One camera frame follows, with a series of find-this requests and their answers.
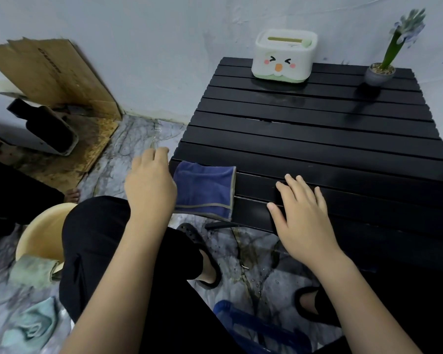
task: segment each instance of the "green stem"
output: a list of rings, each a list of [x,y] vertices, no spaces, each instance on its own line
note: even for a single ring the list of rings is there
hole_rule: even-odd
[[[386,69],[392,61],[396,58],[397,54],[401,50],[403,44],[405,41],[403,41],[401,44],[397,44],[397,40],[401,36],[401,33],[397,30],[394,32],[394,35],[392,36],[392,40],[389,43],[389,47],[387,48],[387,51],[385,52],[384,61],[382,61],[381,69]]]

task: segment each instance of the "gray flower pot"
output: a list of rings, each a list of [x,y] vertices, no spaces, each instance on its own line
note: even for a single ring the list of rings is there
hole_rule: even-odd
[[[369,68],[366,70],[366,73],[364,74],[364,82],[366,84],[369,84],[372,87],[380,87],[384,83],[388,82],[390,79],[394,77],[394,74],[396,73],[396,69],[394,68],[394,71],[391,74],[380,74],[376,73],[372,70],[372,64],[369,66]]]

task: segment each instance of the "black slipper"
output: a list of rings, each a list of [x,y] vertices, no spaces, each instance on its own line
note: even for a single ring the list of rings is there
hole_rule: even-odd
[[[177,227],[177,230],[182,231],[183,233],[185,233],[187,235],[188,238],[190,238],[192,240],[192,242],[194,244],[196,244],[196,246],[203,250],[208,258],[210,259],[210,263],[212,264],[213,268],[215,268],[215,272],[217,273],[217,277],[215,282],[213,283],[207,283],[204,281],[199,281],[197,280],[198,284],[205,289],[214,289],[216,288],[221,280],[222,280],[222,271],[220,270],[220,266],[218,265],[217,261],[215,261],[215,258],[213,258],[212,254],[210,253],[210,251],[208,250],[207,245],[205,244],[204,239],[202,238],[202,236],[200,235],[200,233],[198,233],[197,229],[192,226],[191,224],[184,222],[183,224],[180,224]]]
[[[302,317],[304,317],[306,320],[316,323],[324,323],[328,325],[336,325],[329,321],[322,320],[322,316],[319,314],[312,313],[308,310],[306,310],[304,307],[301,306],[301,296],[312,293],[315,291],[318,291],[319,287],[303,287],[295,291],[294,293],[294,305],[295,309],[297,309],[297,313],[300,314]]]

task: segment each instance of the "flower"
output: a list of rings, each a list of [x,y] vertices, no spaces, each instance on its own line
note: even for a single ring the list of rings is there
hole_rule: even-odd
[[[394,28],[391,29],[391,34],[396,32],[401,35],[397,39],[397,44],[400,45],[402,42],[412,42],[416,41],[419,33],[425,27],[423,20],[425,19],[425,9],[420,12],[417,9],[410,11],[409,16],[402,16],[400,22],[394,23]]]

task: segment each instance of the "tissue box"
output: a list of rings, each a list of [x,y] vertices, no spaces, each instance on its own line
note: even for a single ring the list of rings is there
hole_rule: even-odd
[[[300,83],[312,72],[318,36],[293,29],[267,29],[256,39],[253,75],[262,79]]]

